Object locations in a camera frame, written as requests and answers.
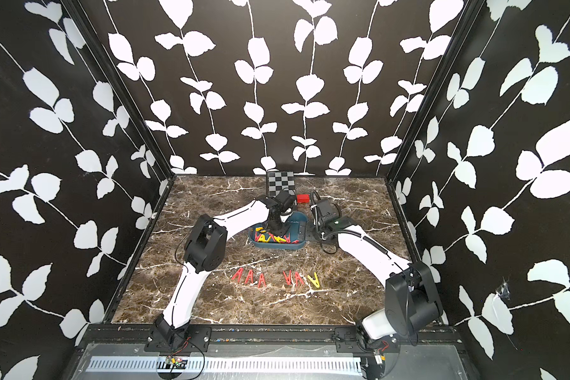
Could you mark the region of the teal storage box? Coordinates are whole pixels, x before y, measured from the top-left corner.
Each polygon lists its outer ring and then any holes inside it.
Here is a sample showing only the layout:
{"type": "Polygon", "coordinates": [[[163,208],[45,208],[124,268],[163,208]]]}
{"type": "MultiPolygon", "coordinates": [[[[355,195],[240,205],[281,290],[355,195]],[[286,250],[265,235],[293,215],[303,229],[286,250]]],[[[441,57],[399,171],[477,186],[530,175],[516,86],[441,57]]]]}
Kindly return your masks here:
{"type": "Polygon", "coordinates": [[[284,222],[284,234],[269,233],[260,223],[248,229],[250,241],[257,248],[273,250],[300,250],[307,244],[308,218],[302,212],[293,212],[284,222]]]}

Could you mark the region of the red clothespin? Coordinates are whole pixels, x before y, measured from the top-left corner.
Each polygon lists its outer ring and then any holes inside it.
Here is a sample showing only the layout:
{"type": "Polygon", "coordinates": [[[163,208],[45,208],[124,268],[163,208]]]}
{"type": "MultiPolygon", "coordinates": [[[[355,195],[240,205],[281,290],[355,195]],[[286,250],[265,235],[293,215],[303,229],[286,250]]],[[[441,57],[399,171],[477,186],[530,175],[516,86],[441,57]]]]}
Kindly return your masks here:
{"type": "Polygon", "coordinates": [[[298,288],[306,284],[303,276],[300,275],[298,272],[294,272],[293,276],[291,277],[291,282],[293,287],[298,287],[298,288]]]}
{"type": "Polygon", "coordinates": [[[254,284],[254,274],[253,274],[253,270],[252,270],[252,269],[250,269],[250,270],[248,271],[247,276],[245,277],[245,282],[244,282],[244,284],[245,284],[245,285],[247,285],[247,284],[253,285],[253,284],[254,284]]]}
{"type": "Polygon", "coordinates": [[[267,283],[265,281],[265,277],[264,277],[263,273],[261,273],[259,276],[257,287],[258,288],[266,288],[267,287],[267,283]]]}
{"type": "Polygon", "coordinates": [[[283,277],[286,281],[286,285],[288,285],[289,287],[295,287],[295,277],[294,277],[294,273],[290,270],[289,272],[285,272],[283,271],[283,277]]]}
{"type": "Polygon", "coordinates": [[[240,283],[241,279],[242,279],[242,274],[244,272],[243,268],[239,268],[237,270],[237,272],[234,273],[234,275],[231,277],[231,280],[236,282],[236,283],[240,283]]]}

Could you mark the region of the yellow clothespin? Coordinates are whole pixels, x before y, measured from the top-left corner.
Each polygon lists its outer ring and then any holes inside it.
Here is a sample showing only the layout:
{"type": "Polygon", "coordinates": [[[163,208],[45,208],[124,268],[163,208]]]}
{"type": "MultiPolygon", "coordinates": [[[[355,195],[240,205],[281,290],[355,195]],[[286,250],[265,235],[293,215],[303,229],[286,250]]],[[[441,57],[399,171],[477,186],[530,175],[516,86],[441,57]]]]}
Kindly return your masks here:
{"type": "Polygon", "coordinates": [[[316,289],[320,289],[321,288],[321,284],[318,278],[318,274],[315,272],[313,275],[307,275],[307,280],[310,281],[310,283],[316,288],[316,289]]]}

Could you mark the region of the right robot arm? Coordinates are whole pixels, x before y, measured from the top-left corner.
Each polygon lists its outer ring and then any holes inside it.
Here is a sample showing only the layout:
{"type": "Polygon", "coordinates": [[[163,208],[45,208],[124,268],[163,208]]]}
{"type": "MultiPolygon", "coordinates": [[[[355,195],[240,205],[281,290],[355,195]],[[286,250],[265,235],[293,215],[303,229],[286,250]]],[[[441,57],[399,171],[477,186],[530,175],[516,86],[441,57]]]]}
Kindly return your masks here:
{"type": "Polygon", "coordinates": [[[397,334],[412,338],[443,313],[432,270],[421,261],[397,256],[327,199],[312,199],[313,236],[361,263],[384,287],[384,307],[362,319],[371,340],[397,334]]]}

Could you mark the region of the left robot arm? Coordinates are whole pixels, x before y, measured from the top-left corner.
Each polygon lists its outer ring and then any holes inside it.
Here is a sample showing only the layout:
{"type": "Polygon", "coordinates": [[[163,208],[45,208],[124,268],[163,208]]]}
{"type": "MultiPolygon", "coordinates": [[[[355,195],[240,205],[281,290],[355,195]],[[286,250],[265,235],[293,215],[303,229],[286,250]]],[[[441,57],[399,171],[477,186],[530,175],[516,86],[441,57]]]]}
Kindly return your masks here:
{"type": "Polygon", "coordinates": [[[207,277],[222,262],[227,241],[260,223],[266,231],[283,235],[283,217],[293,210],[296,198],[285,190],[277,196],[259,196],[247,205],[223,215],[201,215],[185,239],[180,279],[152,326],[152,337],[170,351],[185,346],[193,306],[207,277]]]}

